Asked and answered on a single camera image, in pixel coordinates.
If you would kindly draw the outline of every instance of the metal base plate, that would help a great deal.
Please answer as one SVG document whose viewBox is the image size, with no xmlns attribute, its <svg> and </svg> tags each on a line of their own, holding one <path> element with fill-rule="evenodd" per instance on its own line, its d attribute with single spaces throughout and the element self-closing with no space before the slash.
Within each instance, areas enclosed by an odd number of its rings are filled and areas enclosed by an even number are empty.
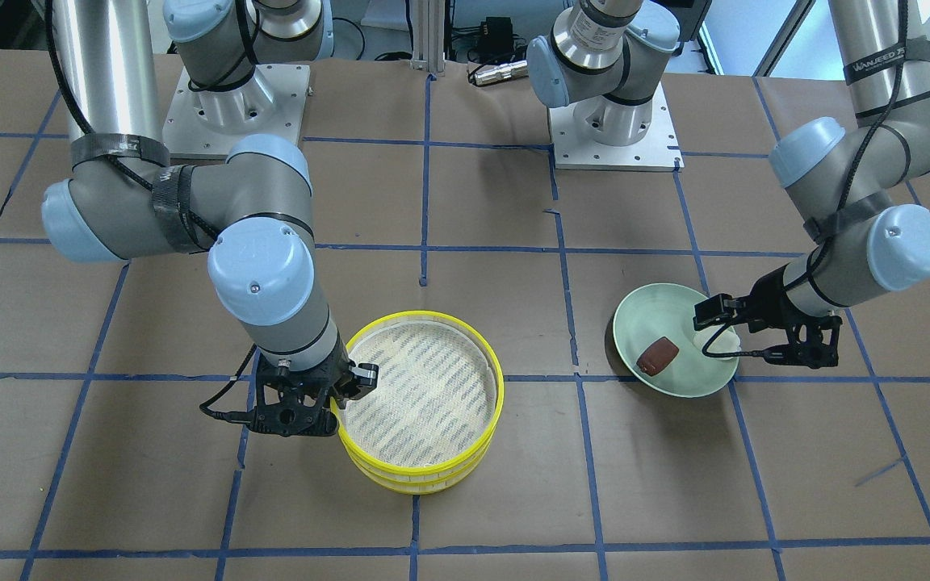
<svg viewBox="0 0 930 581">
<path fill-rule="evenodd" d="M 638 143 L 615 147 L 599 144 L 584 135 L 583 128 L 572 118 L 576 103 L 568 107 L 547 110 L 555 144 L 555 166 L 558 169 L 623 169 L 631 172 L 672 172 L 683 168 L 684 161 L 672 128 L 672 118 L 665 103 L 662 85 L 652 97 L 652 122 Z"/>
<path fill-rule="evenodd" d="M 258 74 L 263 74 L 274 90 L 278 110 L 263 119 L 247 120 L 243 132 L 221 133 L 206 125 L 196 113 L 192 106 L 193 93 L 189 91 L 189 74 L 182 69 L 163 122 L 163 144 L 170 150 L 171 157 L 225 159 L 232 146 L 250 133 L 272 133 L 299 144 L 311 67 L 306 64 L 259 65 Z"/>
</svg>

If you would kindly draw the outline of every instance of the tiled surface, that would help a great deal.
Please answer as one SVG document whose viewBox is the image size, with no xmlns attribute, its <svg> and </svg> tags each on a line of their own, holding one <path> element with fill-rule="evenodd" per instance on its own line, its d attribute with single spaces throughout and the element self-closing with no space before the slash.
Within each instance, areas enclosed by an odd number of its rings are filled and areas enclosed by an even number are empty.
<svg viewBox="0 0 930 581">
<path fill-rule="evenodd" d="M 930 579 L 930 281 L 843 313 L 838 368 L 744 360 L 697 400 L 628 378 L 609 342 L 642 284 L 742 295 L 808 250 L 764 159 L 767 111 L 782 136 L 848 122 L 841 85 L 669 74 L 681 173 L 552 172 L 526 82 L 311 66 L 302 146 L 333 316 L 344 339 L 418 308 L 478 328 L 507 375 L 484 463 L 413 499 L 336 438 L 241 445 L 197 412 L 243 328 L 203 255 L 122 271 L 45 244 L 66 117 L 31 135 L 48 59 L 0 52 L 0 208 L 16 185 L 0 218 L 0 579 Z M 157 60 L 159 111 L 180 69 Z M 930 176 L 912 186 L 930 208 Z"/>
<path fill-rule="evenodd" d="M 827 547 L 787 549 L 791 581 L 930 581 L 930 547 Z"/>
<path fill-rule="evenodd" d="M 773 581 L 770 551 L 662 551 L 609 553 L 609 575 L 617 581 Z"/>
</svg>

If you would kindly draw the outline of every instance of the light green bowl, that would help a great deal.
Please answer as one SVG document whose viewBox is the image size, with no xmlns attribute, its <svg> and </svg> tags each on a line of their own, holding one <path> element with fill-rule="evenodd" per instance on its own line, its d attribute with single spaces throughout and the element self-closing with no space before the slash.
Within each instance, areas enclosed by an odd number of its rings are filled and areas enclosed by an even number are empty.
<svg viewBox="0 0 930 581">
<path fill-rule="evenodd" d="M 627 369 L 652 389 L 676 397 L 707 396 L 726 386 L 738 370 L 738 358 L 706 357 L 691 342 L 694 305 L 705 300 L 697 290 L 667 282 L 648 284 L 627 295 L 612 319 L 613 342 Z M 639 370 L 638 357 L 660 337 L 671 340 L 680 352 L 651 378 Z"/>
</svg>

